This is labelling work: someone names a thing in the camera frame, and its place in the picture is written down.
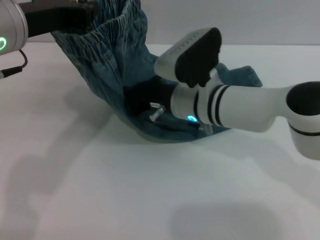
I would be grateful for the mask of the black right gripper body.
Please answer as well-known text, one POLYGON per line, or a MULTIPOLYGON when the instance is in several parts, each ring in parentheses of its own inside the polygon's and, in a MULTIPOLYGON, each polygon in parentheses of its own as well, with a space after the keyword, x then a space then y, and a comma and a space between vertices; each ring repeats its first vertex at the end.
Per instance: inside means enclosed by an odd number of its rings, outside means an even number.
POLYGON ((163 81, 142 82, 132 87, 125 87, 124 106, 132 116, 146 112, 151 108, 150 103, 165 107, 165 112, 171 114, 171 97, 176 86, 163 81))

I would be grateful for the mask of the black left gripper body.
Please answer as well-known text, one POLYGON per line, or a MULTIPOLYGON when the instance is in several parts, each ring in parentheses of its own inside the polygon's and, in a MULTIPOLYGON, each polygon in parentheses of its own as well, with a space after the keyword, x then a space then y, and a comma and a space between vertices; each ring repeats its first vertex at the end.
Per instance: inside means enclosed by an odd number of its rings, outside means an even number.
POLYGON ((23 13, 29 36, 55 31, 83 33, 88 29, 86 3, 24 3, 23 13))

